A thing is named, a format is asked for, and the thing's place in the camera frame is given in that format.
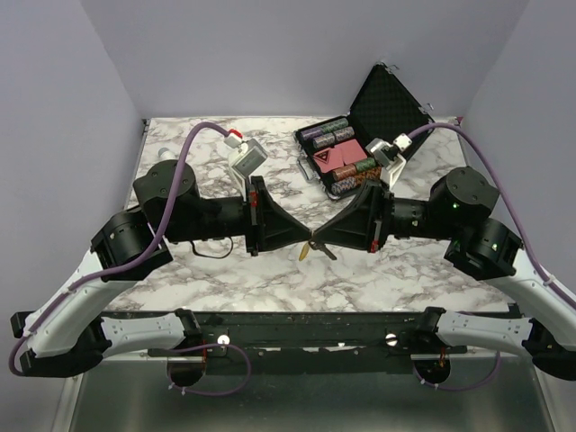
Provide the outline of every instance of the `metal floor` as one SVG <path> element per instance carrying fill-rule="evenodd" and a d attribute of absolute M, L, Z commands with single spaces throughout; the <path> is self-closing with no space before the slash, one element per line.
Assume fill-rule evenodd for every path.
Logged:
<path fill-rule="evenodd" d="M 493 359 L 453 359 L 447 383 L 481 379 Z M 206 377 L 203 389 L 239 377 Z M 165 365 L 109 361 L 85 374 L 74 432 L 553 431 L 533 366 L 503 357 L 497 379 L 477 391 L 434 391 L 412 375 L 254 376 L 226 398 L 168 390 Z"/>

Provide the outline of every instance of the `marble surface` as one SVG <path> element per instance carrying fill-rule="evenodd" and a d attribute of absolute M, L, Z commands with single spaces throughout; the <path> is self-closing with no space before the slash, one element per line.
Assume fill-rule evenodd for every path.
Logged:
<path fill-rule="evenodd" d="M 319 118 L 210 118 L 153 120 L 137 176 L 159 161 L 158 150 L 179 153 L 188 131 L 200 120 L 256 138 L 268 160 L 255 172 L 270 194 L 289 213 L 314 229 L 344 208 L 349 200 L 330 202 L 319 184 L 304 181 L 296 158 L 293 131 Z M 193 144 L 192 165 L 201 195 L 236 195 L 226 174 L 229 148 L 207 130 Z M 394 188 L 401 197 L 426 199 L 430 186 L 453 167 L 464 164 L 457 138 L 435 131 L 407 164 Z M 330 247 L 337 261 L 311 250 L 298 261 L 302 244 L 247 254 L 243 238 L 234 238 L 232 254 L 223 260 L 194 256 L 189 244 L 171 246 L 174 262 L 111 303 L 113 310 L 194 311 L 421 311 L 442 306 L 461 311 L 505 311 L 508 299 L 484 283 L 460 274 L 442 259 L 447 242 L 390 238 L 379 253 Z M 203 253 L 222 254 L 227 241 L 197 242 Z"/>

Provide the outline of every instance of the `black cable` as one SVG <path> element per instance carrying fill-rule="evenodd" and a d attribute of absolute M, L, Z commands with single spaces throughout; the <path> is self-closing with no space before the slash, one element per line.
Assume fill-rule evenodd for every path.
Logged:
<path fill-rule="evenodd" d="M 196 250 L 196 245 L 194 244 L 193 241 L 191 241 L 190 243 L 192 244 L 192 253 L 195 254 L 197 257 L 202 257 L 202 258 L 212 258 L 212 259 L 224 259 L 226 257 L 228 257 L 231 253 L 232 250 L 234 250 L 234 240 L 232 240 L 232 237 L 227 237 L 227 239 L 230 240 L 230 249 L 229 251 L 222 256 L 211 256 L 211 255 L 205 255 L 205 254 L 201 254 L 200 252 L 198 252 Z"/>

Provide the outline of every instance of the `open case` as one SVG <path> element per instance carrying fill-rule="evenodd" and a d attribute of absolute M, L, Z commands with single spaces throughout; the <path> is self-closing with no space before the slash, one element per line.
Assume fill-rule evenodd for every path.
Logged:
<path fill-rule="evenodd" d="M 353 101 L 348 115 L 312 124 L 294 133 L 294 140 L 301 148 L 298 164 L 303 175 L 309 182 L 318 180 L 332 201 L 355 194 L 359 186 L 341 194 L 332 193 L 331 187 L 336 180 L 331 172 L 322 173 L 314 162 L 314 154 L 320 149 L 314 147 L 313 139 L 306 139 L 302 133 L 338 119 L 347 119 L 348 125 L 355 132 L 353 139 L 358 141 L 367 158 L 371 155 L 365 148 L 372 140 L 379 138 L 392 143 L 400 134 L 409 133 L 433 121 L 428 111 L 404 87 L 391 68 L 383 63 L 374 65 Z M 414 139 L 412 144 L 401 152 L 402 156 L 409 160 L 428 135 L 429 133 L 422 134 Z M 322 150 L 334 148 L 336 145 L 337 143 L 323 147 Z"/>

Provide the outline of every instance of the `gray wall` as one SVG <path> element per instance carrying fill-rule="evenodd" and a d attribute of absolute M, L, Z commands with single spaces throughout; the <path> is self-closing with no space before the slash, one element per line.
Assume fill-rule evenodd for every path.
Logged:
<path fill-rule="evenodd" d="M 532 0 L 463 125 L 497 168 L 540 261 L 576 291 L 574 17 L 573 0 Z"/>
<path fill-rule="evenodd" d="M 61 380 L 9 374 L 15 311 L 40 307 L 118 211 L 141 122 L 77 0 L 0 3 L 0 430 L 50 430 Z"/>
<path fill-rule="evenodd" d="M 345 113 L 382 57 L 463 113 L 527 0 L 82 0 L 146 116 Z"/>

